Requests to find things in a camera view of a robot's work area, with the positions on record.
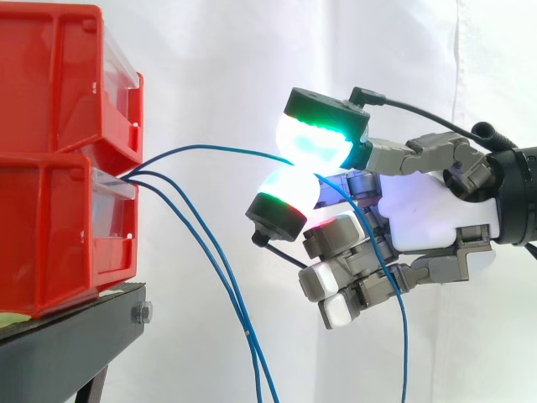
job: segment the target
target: metal bolt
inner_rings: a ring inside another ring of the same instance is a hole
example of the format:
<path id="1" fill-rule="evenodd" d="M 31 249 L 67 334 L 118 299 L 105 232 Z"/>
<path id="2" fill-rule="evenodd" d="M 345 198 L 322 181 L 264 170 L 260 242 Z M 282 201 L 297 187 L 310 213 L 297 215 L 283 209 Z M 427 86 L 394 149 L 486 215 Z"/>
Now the metal bolt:
<path id="1" fill-rule="evenodd" d="M 150 323 L 153 317 L 153 304 L 149 301 L 140 302 L 135 309 L 135 322 L 140 325 Z"/>

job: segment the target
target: blue wire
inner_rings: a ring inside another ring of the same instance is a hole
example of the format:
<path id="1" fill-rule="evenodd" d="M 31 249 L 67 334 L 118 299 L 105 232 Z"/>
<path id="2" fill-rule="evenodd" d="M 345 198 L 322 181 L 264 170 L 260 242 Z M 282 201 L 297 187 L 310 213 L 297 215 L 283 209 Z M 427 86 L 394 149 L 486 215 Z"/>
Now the blue wire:
<path id="1" fill-rule="evenodd" d="M 235 300 L 235 295 L 233 294 L 233 291 L 232 291 L 231 287 L 227 283 L 226 277 L 222 273 L 222 270 L 220 269 L 220 266 L 216 262 L 216 260 L 215 260 L 214 256 L 212 255 L 211 251 L 207 247 L 206 243 L 203 242 L 203 239 L 201 239 L 200 234 L 194 229 L 192 224 L 186 219 L 186 217 L 179 211 L 177 206 L 162 191 L 160 191 L 156 187 L 148 185 L 147 183 L 144 183 L 144 182 L 135 181 L 135 180 L 128 180 L 128 182 L 133 183 L 134 185 L 145 187 L 146 189 L 150 189 L 151 191 L 156 193 L 158 196 L 160 196 L 160 198 L 162 198 L 166 202 L 166 204 L 168 204 L 168 206 L 174 211 L 174 213 L 177 215 L 177 217 L 179 217 L 179 219 L 184 223 L 184 225 L 186 225 L 186 227 L 189 229 L 189 231 L 192 234 L 192 236 L 196 239 L 197 243 L 201 246 L 201 248 L 205 252 L 207 258 L 209 258 L 209 260 L 211 261 L 212 266 L 214 267 L 216 273 L 218 274 L 218 277 L 220 277 L 220 280 L 221 280 L 222 284 L 226 288 L 227 294 L 229 295 L 229 298 L 230 298 L 230 300 L 231 300 L 231 302 L 233 304 L 233 308 L 235 309 L 235 312 L 237 313 L 237 317 L 238 317 L 239 321 L 242 324 L 242 328 L 244 329 L 245 332 L 247 332 L 248 343 L 251 341 L 252 344 L 253 344 L 253 347 L 255 348 L 255 351 L 253 351 L 252 346 L 251 346 L 250 347 L 250 352 L 252 353 L 252 356 L 253 356 L 254 372 L 255 372 L 255 376 L 256 376 L 256 394 L 257 394 L 258 399 L 260 399 L 261 388 L 257 387 L 258 379 L 259 379 L 259 384 L 260 384 L 260 377 L 259 377 L 258 361 L 255 358 L 255 352 L 257 352 L 259 354 L 259 359 L 261 360 L 262 365 L 263 365 L 263 361 L 264 361 L 263 352 L 261 351 L 261 346 L 259 345 L 258 340 L 256 338 L 255 331 L 253 330 L 253 328 L 251 328 L 251 323 L 250 323 L 250 328 L 248 328 L 248 325 L 246 323 L 244 323 L 241 310 L 240 310 L 239 306 L 237 305 L 237 301 Z M 268 378 L 267 381 L 269 381 L 269 379 L 271 379 L 270 378 L 270 373 L 268 373 L 268 375 L 265 373 L 265 377 L 267 377 Z M 274 402 L 279 403 L 278 396 L 275 396 Z"/>
<path id="2" fill-rule="evenodd" d="M 212 234 L 212 231 L 207 227 L 205 221 L 203 220 L 203 218 L 201 218 L 200 213 L 196 210 L 196 208 L 194 207 L 194 205 L 192 204 L 192 202 L 190 201 L 190 199 L 188 198 L 186 193 L 179 187 L 179 185 L 177 185 L 177 183 L 172 181 L 168 176 L 160 174 L 159 172 L 153 172 L 151 170 L 140 170 L 138 172 L 133 173 L 130 177 L 138 176 L 138 175 L 156 176 L 157 178 L 160 178 L 163 181 L 168 182 L 170 185 L 172 185 L 174 187 L 174 189 L 183 198 L 183 200 L 185 201 L 186 205 L 192 211 L 192 213 L 194 214 L 194 217 L 196 217 L 196 220 L 201 225 L 201 227 L 203 228 L 203 230 L 205 231 L 205 233 L 207 234 L 207 236 L 211 240 L 212 244 L 214 245 L 216 251 L 220 255 L 220 258 L 222 259 L 222 263 L 224 264 L 224 267 L 226 268 L 227 275 L 229 276 L 229 278 L 230 278 L 230 280 L 232 282 L 232 287 L 233 287 L 233 290 L 235 291 L 234 295 L 238 300 L 238 305 L 239 305 L 239 308 L 240 308 L 241 317 L 244 320 L 244 322 L 241 321 L 241 324 L 243 325 L 243 327 L 245 327 L 245 330 L 249 330 L 249 328 L 251 327 L 252 324 L 251 324 L 251 322 L 249 322 L 249 320 L 250 320 L 249 318 L 246 319 L 246 317 L 248 316 L 248 312 L 246 310 L 246 307 L 244 306 L 244 301 L 242 299 L 241 291 L 240 291 L 240 289 L 238 287 L 238 283 L 237 283 L 237 280 L 235 279 L 235 275 L 233 274 L 233 270 L 231 268 L 231 265 L 229 264 L 229 262 L 227 260 L 226 254 L 224 254 L 224 251 L 222 250 L 222 247 L 220 246 L 220 244 L 216 240 L 215 236 Z M 258 397 L 258 402 L 262 402 L 263 397 L 262 397 L 262 393 L 261 393 L 262 392 L 262 390 L 261 390 L 261 378 L 259 376 L 260 374 L 259 374 L 257 355 L 256 355 L 256 352 L 255 352 L 255 342 L 253 341 L 254 335 L 255 335 L 254 332 L 252 332 L 251 334 L 248 334 L 248 344 L 250 345 L 250 351 L 252 352 L 253 370 L 255 372 L 256 394 L 257 394 L 257 397 Z M 267 369 L 266 372 L 268 372 L 267 382 L 268 382 L 269 385 L 272 385 L 273 389 L 271 389 L 271 391 L 274 390 L 274 394 L 276 395 L 276 390 L 274 388 L 274 382 L 272 381 L 272 377 L 271 377 L 271 375 L 269 373 L 269 370 Z"/>
<path id="3" fill-rule="evenodd" d="M 153 157 L 150 160 L 147 160 L 146 162 L 139 165 L 137 168 L 135 168 L 133 171 L 131 171 L 129 174 L 126 174 L 121 179 L 126 180 L 130 175 L 133 175 L 135 172 L 141 170 L 143 167 L 154 163 L 155 161 L 161 160 L 164 157 L 167 157 L 168 155 L 180 153 L 182 151 L 187 151 L 190 149 L 214 149 L 218 151 L 227 151 L 231 153 L 238 153 L 238 154 L 248 154 L 248 155 L 255 155 L 258 157 L 267 158 L 270 160 L 276 160 L 279 162 L 283 162 L 285 164 L 292 165 L 288 160 L 278 157 L 276 155 L 266 154 L 259 151 L 253 151 L 250 149 L 237 149 L 232 147 L 223 147 L 219 145 L 210 145 L 210 144 L 193 144 L 188 145 L 185 147 L 179 147 L 177 149 L 171 149 L 169 151 L 166 151 L 163 154 L 159 154 L 155 157 Z M 409 332 L 408 332 L 408 323 L 406 318 L 406 310 L 404 309 L 404 303 L 403 298 L 401 298 L 401 292 L 397 286 L 397 284 L 394 281 L 394 278 L 389 273 L 388 267 L 386 267 L 386 263 L 384 262 L 383 256 L 380 253 L 380 249 L 378 248 L 377 241 L 374 237 L 372 229 L 369 227 L 367 220 L 363 216 L 363 213 L 360 211 L 360 209 L 357 207 L 357 205 L 354 203 L 354 201 L 345 194 L 344 191 L 342 191 L 336 184 L 332 183 L 331 181 L 327 180 L 326 178 L 318 175 L 317 176 L 321 181 L 325 182 L 328 186 L 330 186 L 332 189 L 337 191 L 354 209 L 356 214 L 361 218 L 363 226 L 366 228 L 366 232 L 368 233 L 373 249 L 375 251 L 375 254 L 377 256 L 378 262 L 381 264 L 384 273 L 386 274 L 388 281 L 390 282 L 390 285 L 394 288 L 395 295 L 397 297 L 397 301 L 399 303 L 399 307 L 401 309 L 401 317 L 403 319 L 403 333 L 404 333 L 404 358 L 403 358 L 403 391 L 401 393 L 401 402 L 405 403 L 406 401 L 406 389 L 407 389 L 407 381 L 408 381 L 408 357 L 409 357 Z"/>
<path id="4" fill-rule="evenodd" d="M 362 224 L 366 228 L 369 238 L 371 239 L 371 244 L 373 245 L 375 254 L 377 255 L 378 262 L 383 267 L 383 271 L 386 274 L 386 277 L 388 278 L 389 283 L 394 288 L 395 296 L 397 297 L 399 307 L 401 308 L 401 316 L 403 318 L 404 356 L 403 356 L 403 391 L 401 393 L 401 403 L 405 403 L 406 385 L 408 381 L 408 367 L 409 367 L 409 329 L 408 329 L 408 323 L 406 319 L 406 310 L 404 309 L 403 298 L 401 298 L 401 291 L 399 290 L 399 287 L 397 286 L 397 283 L 395 282 L 393 276 L 389 272 L 388 267 L 386 266 L 386 262 L 384 262 L 384 258 L 382 254 L 380 253 L 380 248 L 378 247 L 377 239 L 375 239 L 373 230 L 371 229 L 371 227 L 369 227 L 368 221 L 366 220 L 365 216 L 360 211 L 356 203 L 335 183 L 329 181 L 323 176 L 320 176 L 320 175 L 316 175 L 316 176 L 321 181 L 325 182 L 329 187 L 337 191 L 352 206 L 352 208 L 354 209 L 354 212 L 360 217 L 360 220 L 362 221 Z"/>
<path id="5" fill-rule="evenodd" d="M 220 145 L 210 145 L 210 144 L 192 144 L 187 145 L 185 147 L 179 147 L 178 149 L 171 149 L 170 151 L 166 151 L 165 153 L 159 154 L 156 157 L 153 157 L 142 164 L 138 165 L 136 168 L 134 168 L 131 172 L 128 174 L 122 176 L 119 179 L 126 180 L 129 178 L 134 172 L 138 172 L 142 168 L 148 166 L 149 164 L 153 164 L 154 162 L 163 159 L 164 157 L 167 157 L 172 154 L 177 154 L 182 151 L 188 151 L 189 149 L 215 149 L 217 151 L 227 151 L 229 153 L 238 153 L 238 154 L 247 154 L 247 155 L 256 155 L 257 157 L 263 157 L 267 158 L 269 160 L 279 161 L 283 162 L 284 164 L 292 165 L 288 160 L 285 158 L 277 157 L 276 155 L 271 155 L 267 153 L 262 153 L 260 151 L 252 151 L 250 149 L 236 149 L 233 147 L 223 147 Z"/>

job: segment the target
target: red plastic drawer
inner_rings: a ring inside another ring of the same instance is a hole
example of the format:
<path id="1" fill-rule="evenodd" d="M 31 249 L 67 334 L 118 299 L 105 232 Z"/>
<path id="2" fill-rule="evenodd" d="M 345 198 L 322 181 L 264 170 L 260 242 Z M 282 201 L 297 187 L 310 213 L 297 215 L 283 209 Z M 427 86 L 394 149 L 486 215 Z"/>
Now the red plastic drawer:
<path id="1" fill-rule="evenodd" d="M 0 154 L 0 312 L 39 317 L 133 277 L 137 211 L 138 189 L 84 155 Z"/>
<path id="2" fill-rule="evenodd" d="M 90 5 L 0 2 L 0 151 L 142 162 L 143 78 Z"/>

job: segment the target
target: green light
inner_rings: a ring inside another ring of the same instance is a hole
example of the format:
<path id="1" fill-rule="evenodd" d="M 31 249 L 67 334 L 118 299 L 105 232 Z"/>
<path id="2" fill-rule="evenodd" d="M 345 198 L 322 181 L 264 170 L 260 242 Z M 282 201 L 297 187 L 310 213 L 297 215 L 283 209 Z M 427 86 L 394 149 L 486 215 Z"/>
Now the green light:
<path id="1" fill-rule="evenodd" d="M 319 200 L 321 187 L 310 172 L 284 166 L 270 174 L 258 192 L 274 196 L 308 217 Z"/>
<path id="2" fill-rule="evenodd" d="M 279 121 L 276 143 L 287 160 L 321 175 L 337 170 L 352 149 L 343 133 L 302 123 L 285 114 Z"/>

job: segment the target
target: white fabric background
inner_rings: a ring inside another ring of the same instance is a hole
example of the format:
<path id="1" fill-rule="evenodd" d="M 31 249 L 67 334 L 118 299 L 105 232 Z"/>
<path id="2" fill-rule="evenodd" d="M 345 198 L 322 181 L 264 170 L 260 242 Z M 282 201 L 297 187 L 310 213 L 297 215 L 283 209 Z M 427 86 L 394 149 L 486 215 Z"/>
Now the white fabric background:
<path id="1" fill-rule="evenodd" d="M 365 86 L 467 127 L 489 119 L 532 144 L 533 105 L 524 102 L 534 100 L 537 82 L 522 20 L 534 10 L 521 5 L 529 2 L 468 0 L 458 10 L 455 0 L 95 3 L 145 77 L 146 158 L 193 143 L 276 153 L 274 129 L 292 86 L 341 98 Z M 373 137 L 404 142 L 441 130 L 388 107 L 371 112 Z M 276 166 L 191 151 L 154 168 L 184 187 L 221 240 L 282 402 L 399 401 L 396 301 L 328 332 L 296 269 L 249 241 L 244 213 Z M 225 291 L 196 242 L 147 191 L 139 234 L 137 280 L 148 283 L 154 319 L 110 365 L 102 401 L 254 401 L 248 345 Z M 299 243 L 281 246 L 306 260 Z M 522 250 L 497 250 L 483 276 L 404 297 L 408 402 L 537 401 L 537 271 Z"/>

